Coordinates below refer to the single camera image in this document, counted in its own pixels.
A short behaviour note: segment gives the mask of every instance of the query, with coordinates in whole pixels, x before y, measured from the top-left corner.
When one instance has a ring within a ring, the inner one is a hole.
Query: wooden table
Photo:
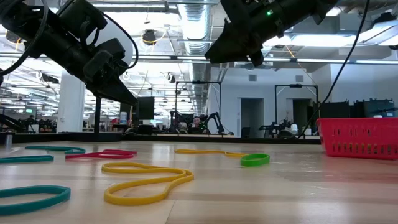
[[[115,183],[169,174],[102,173],[110,160],[65,161],[61,152],[23,150],[15,144],[0,156],[53,154],[54,162],[1,164],[0,189],[27,185],[72,188],[63,204],[23,215],[0,217],[0,223],[30,224],[257,224],[257,223],[398,223],[398,162],[327,157],[321,146],[267,144],[207,144],[185,142],[78,143],[46,142],[29,145],[138,151],[134,162],[189,169],[195,180],[173,189],[158,203],[138,207],[111,205],[104,190]],[[174,154],[175,149],[219,149],[265,152],[271,163],[242,168],[239,159],[220,154]],[[122,190],[124,196],[161,192],[165,184]],[[0,204],[19,203],[48,195],[0,198]]]

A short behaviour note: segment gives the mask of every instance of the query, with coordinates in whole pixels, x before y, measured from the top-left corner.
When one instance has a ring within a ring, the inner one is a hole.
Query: column
[[[82,132],[86,85],[62,71],[57,132]]]

